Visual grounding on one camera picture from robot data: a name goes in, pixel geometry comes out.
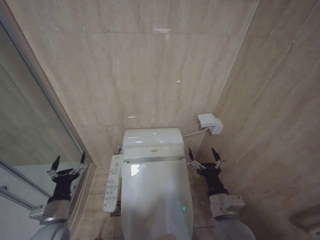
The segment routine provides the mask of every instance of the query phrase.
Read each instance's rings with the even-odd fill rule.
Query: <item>metal bar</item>
[[[14,195],[13,193],[9,192],[6,188],[6,186],[0,187],[0,196],[3,196],[6,199],[8,199],[16,204],[19,204],[20,206],[22,206],[28,210],[31,210],[36,207],[36,206],[32,205],[31,203],[29,203],[29,202],[23,200],[22,198]]]
[[[16,170],[14,167],[7,164],[5,161],[3,161],[0,158],[0,168],[6,170],[11,175],[15,176],[16,178],[20,179],[24,183],[28,184],[30,187],[34,188],[35,190],[39,191],[40,193],[46,195],[47,197],[51,197],[51,194],[47,193],[45,190],[43,190],[39,185],[31,181],[29,178],[27,178],[25,175],[23,175],[21,172]]]

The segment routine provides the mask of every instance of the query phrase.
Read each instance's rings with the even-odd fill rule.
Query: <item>toilet tank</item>
[[[125,131],[121,153],[142,147],[181,146],[184,141],[179,128],[130,129]]]

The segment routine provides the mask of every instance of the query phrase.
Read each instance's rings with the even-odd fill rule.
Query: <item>cable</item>
[[[189,136],[192,136],[192,135],[200,134],[200,133],[203,133],[203,132],[207,131],[208,129],[209,129],[209,128],[206,127],[205,129],[203,129],[203,130],[201,130],[201,131],[197,131],[197,132],[194,132],[194,133],[190,133],[190,134],[184,135],[184,136],[182,136],[182,137],[185,138],[185,137],[189,137]]]

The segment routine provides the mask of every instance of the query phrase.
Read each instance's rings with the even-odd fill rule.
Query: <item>floor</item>
[[[72,240],[124,240],[121,216],[110,217],[103,211],[109,167],[95,171],[90,195],[84,213]],[[211,216],[206,183],[189,170],[189,182],[193,202],[192,240],[213,240],[214,219]]]

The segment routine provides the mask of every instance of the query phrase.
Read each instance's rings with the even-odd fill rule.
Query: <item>toilet lid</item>
[[[122,167],[125,240],[191,240],[193,207],[185,159]]]

